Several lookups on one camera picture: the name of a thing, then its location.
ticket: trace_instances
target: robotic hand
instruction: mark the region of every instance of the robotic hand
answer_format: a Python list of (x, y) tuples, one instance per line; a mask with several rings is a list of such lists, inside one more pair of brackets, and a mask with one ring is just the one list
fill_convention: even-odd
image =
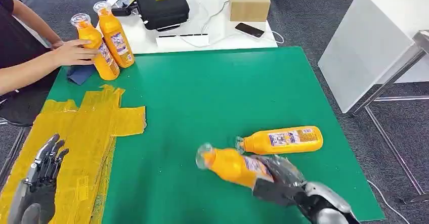
[(60, 135), (55, 134), (40, 148), (30, 165), (27, 177), (16, 190), (9, 211), (8, 224), (48, 223), (55, 213), (55, 191), (57, 176), (64, 156), (69, 152), (64, 149)]
[(258, 179), (253, 195), (279, 205), (296, 205), (312, 224), (356, 224), (351, 206), (336, 192), (318, 182), (308, 182), (286, 158), (254, 155), (273, 176), (274, 183)]

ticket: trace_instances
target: lying bottle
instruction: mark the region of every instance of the lying bottle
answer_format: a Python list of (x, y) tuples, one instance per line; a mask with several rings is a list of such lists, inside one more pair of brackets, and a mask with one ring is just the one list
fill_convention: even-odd
[(217, 149), (210, 144), (198, 148), (198, 168), (210, 169), (220, 178), (253, 189), (257, 178), (274, 182), (267, 167), (259, 160), (242, 156), (233, 148)]
[(315, 126), (258, 131), (249, 137), (237, 137), (236, 142), (240, 153), (258, 155), (311, 152), (319, 150), (322, 145), (322, 133)]

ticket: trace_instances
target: cardboard box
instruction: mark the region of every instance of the cardboard box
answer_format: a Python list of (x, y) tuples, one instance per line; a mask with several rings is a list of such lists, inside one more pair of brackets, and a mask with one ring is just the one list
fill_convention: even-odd
[(265, 22), (270, 9), (270, 0), (229, 0), (231, 21)]

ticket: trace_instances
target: orange bottle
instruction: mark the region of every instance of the orange bottle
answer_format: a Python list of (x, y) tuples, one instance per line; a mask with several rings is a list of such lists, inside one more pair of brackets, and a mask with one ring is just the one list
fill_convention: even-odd
[(208, 168), (223, 180), (252, 189), (257, 178), (274, 181), (267, 167), (259, 160), (242, 156), (233, 148), (217, 149), (204, 144), (198, 148), (195, 161), (199, 168)]
[(88, 49), (98, 49), (100, 53), (94, 58), (94, 65), (103, 80), (115, 80), (119, 75), (119, 67), (103, 41), (101, 33), (91, 24), (88, 14), (78, 13), (71, 20), (77, 28), (79, 39), (91, 40), (91, 44), (83, 45)]
[(245, 138), (237, 137), (236, 148), (258, 155), (311, 152), (323, 145), (322, 133), (315, 126), (258, 131)]
[(112, 5), (108, 2), (97, 2), (94, 11), (100, 18), (100, 29), (103, 32), (107, 47), (118, 65), (126, 68), (134, 63), (134, 55), (125, 36), (120, 21), (112, 14)]

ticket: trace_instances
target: white cable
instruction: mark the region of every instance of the white cable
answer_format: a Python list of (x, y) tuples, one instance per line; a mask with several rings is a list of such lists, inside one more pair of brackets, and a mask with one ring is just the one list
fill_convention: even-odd
[(203, 24), (203, 26), (202, 26), (202, 28), (201, 28), (201, 34), (203, 34), (203, 33), (204, 33), (204, 30), (205, 30), (206, 26), (208, 25), (208, 23), (210, 22), (210, 19), (211, 19), (212, 17), (216, 16), (217, 14), (221, 13), (221, 12), (224, 10), (225, 5), (226, 5), (228, 2), (229, 2), (229, 0), (224, 1), (224, 3), (222, 4), (222, 8), (221, 8), (217, 13), (215, 13), (215, 14), (211, 15), (211, 16), (207, 19), (207, 21)]
[[(282, 39), (282, 41), (277, 41), (277, 40), (274, 38), (274, 42), (276, 42), (276, 43), (284, 43), (284, 38), (283, 38), (283, 36), (281, 36), (281, 34), (280, 34), (280, 33), (276, 32), (276, 31), (272, 31), (272, 30), (271, 30), (271, 32), (275, 33), (276, 35), (278, 35), (278, 36)], [(262, 39), (263, 39), (263, 40), (268, 40), (268, 41), (273, 41), (272, 39), (269, 39), (269, 38), (262, 38)]]
[(373, 182), (371, 182), (371, 181), (369, 181), (369, 180), (367, 180), (368, 181), (368, 183), (370, 183), (370, 184), (372, 184), (376, 189), (377, 189), (377, 191), (380, 193), (380, 195), (381, 195), (381, 197), (383, 198), (383, 201), (384, 201), (384, 203), (394, 212), (394, 213), (396, 213), (396, 214), (398, 214), (398, 216), (400, 216), (407, 224), (410, 224), (410, 222), (403, 216), (403, 215), (401, 215), (399, 212), (397, 212), (395, 209), (393, 209), (389, 204), (388, 204), (388, 202), (386, 201), (386, 199), (384, 198), (384, 195), (381, 193), (381, 190), (377, 187), (377, 185), (375, 185)]
[[(215, 13), (215, 14), (213, 14), (213, 15), (209, 16), (209, 18), (207, 19), (207, 21), (203, 24), (203, 26), (202, 26), (202, 28), (201, 28), (200, 35), (202, 35), (202, 34), (204, 33), (204, 30), (206, 29), (206, 27), (207, 27), (208, 23), (210, 22), (210, 20), (211, 20), (214, 16), (218, 15), (219, 13), (221, 13), (221, 12), (224, 10), (225, 5), (226, 5), (228, 2), (229, 2), (229, 0), (225, 1), (225, 2), (222, 4), (222, 8), (221, 8), (217, 13)], [(205, 8), (205, 6), (203, 6), (201, 3), (199, 3), (199, 5), (200, 5), (200, 7), (203, 7), (203, 8), (204, 8), (204, 10), (206, 11), (206, 13), (208, 14), (208, 11), (207, 11), (207, 9)], [(274, 34), (278, 35), (278, 36), (281, 38), (281, 41), (276, 41), (276, 40), (274, 39), (274, 42), (276, 42), (276, 43), (284, 43), (284, 38), (283, 38), (283, 36), (282, 36), (281, 34), (279, 34), (279, 33), (278, 33), (278, 32), (276, 32), (276, 31), (271, 31), (271, 32), (273, 32)], [(216, 44), (216, 43), (219, 43), (220, 41), (222, 41), (222, 40), (224, 40), (224, 39), (226, 39), (226, 38), (230, 38), (230, 37), (237, 36), (237, 35), (241, 35), (241, 34), (230, 34), (230, 35), (228, 35), (228, 36), (226, 36), (226, 37), (223, 37), (223, 38), (221, 38), (221, 39), (218, 39), (218, 40), (216, 40), (215, 42), (213, 42), (213, 43), (209, 43), (209, 44), (207, 44), (207, 45), (205, 45), (205, 46), (198, 46), (198, 45), (196, 45), (196, 44), (193, 44), (193, 43), (191, 43), (191, 42), (189, 42), (189, 41), (185, 40), (185, 39), (184, 39), (182, 36), (180, 36), (179, 34), (174, 34), (174, 35), (175, 35), (175, 36), (177, 36), (177, 37), (179, 37), (179, 38), (180, 38), (181, 40), (183, 40), (185, 43), (187, 43), (187, 44), (189, 44), (189, 45), (191, 45), (191, 46), (193, 46), (193, 47), (196, 47), (196, 48), (205, 48), (205, 47), (208, 47), (208, 46), (212, 46), (212, 45), (214, 45), (214, 44)], [(261, 39), (268, 40), (268, 41), (273, 41), (272, 39), (269, 39), (269, 38), (261, 38)]]

